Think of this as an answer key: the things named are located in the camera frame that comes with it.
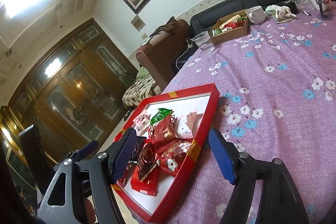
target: gold tape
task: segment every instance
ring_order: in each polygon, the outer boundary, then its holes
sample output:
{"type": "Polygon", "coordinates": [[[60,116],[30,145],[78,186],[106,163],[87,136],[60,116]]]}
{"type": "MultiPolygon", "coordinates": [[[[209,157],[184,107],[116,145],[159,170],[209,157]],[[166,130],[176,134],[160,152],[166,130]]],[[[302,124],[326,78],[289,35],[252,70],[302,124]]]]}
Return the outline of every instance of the gold tape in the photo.
{"type": "Polygon", "coordinates": [[[112,189],[114,189],[116,191],[121,191],[121,189],[117,185],[111,185],[111,187],[112,187],[112,189]]]}
{"type": "Polygon", "coordinates": [[[169,92],[168,94],[169,94],[170,98],[177,98],[178,97],[175,91],[169,92]]]}
{"type": "Polygon", "coordinates": [[[187,155],[194,161],[197,162],[198,156],[200,155],[202,147],[199,146],[196,140],[193,140],[190,148],[188,149],[187,155]]]}

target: sofa armrest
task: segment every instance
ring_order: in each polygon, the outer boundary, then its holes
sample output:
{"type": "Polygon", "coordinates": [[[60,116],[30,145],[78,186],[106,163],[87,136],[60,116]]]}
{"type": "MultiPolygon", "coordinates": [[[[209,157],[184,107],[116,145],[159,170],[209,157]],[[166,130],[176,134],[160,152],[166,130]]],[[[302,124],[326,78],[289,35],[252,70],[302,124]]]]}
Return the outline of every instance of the sofa armrest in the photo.
{"type": "Polygon", "coordinates": [[[139,64],[149,71],[162,91],[175,76],[172,64],[188,46],[186,40],[189,33],[188,23],[183,19],[177,22],[174,34],[160,32],[136,53],[139,64]]]}

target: black sofa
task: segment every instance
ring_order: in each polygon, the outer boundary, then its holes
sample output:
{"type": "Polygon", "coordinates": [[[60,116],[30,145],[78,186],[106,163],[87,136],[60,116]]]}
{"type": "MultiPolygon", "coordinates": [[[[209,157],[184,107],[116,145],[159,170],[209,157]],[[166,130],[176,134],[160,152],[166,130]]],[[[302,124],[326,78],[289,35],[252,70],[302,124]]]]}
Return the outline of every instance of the black sofa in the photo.
{"type": "MultiPolygon", "coordinates": [[[[210,31],[218,19],[234,12],[258,5],[262,6],[265,10],[268,5],[285,5],[282,3],[283,1],[284,0],[225,0],[207,10],[204,10],[203,12],[194,15],[190,20],[189,36],[190,38],[193,38],[201,32],[210,31]]],[[[179,58],[177,62],[179,69],[183,67],[189,57],[191,57],[197,51],[197,49],[198,47],[194,45],[182,57],[179,58]]],[[[175,64],[172,65],[172,68],[175,73],[178,72],[175,64]]]]}

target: ceiling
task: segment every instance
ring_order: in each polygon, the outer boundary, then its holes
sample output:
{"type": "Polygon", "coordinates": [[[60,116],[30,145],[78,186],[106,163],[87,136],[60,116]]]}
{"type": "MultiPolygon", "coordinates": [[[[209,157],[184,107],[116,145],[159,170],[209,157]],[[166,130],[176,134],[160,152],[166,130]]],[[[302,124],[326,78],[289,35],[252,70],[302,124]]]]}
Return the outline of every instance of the ceiling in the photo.
{"type": "Polygon", "coordinates": [[[34,41],[50,30],[59,30],[83,15],[90,14],[96,0],[42,0],[9,18],[6,7],[0,7],[0,87],[10,77],[9,71],[21,63],[26,52],[32,52],[34,41]]]}

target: water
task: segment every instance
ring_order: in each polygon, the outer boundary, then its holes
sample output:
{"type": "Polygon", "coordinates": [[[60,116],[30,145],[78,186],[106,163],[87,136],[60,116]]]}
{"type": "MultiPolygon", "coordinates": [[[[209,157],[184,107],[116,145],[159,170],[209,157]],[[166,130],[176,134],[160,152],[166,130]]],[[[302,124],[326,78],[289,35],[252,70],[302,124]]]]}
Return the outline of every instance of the water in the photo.
{"type": "Polygon", "coordinates": [[[212,52],[215,49],[214,45],[211,43],[211,39],[201,43],[200,45],[197,44],[197,46],[205,53],[212,52]]]}

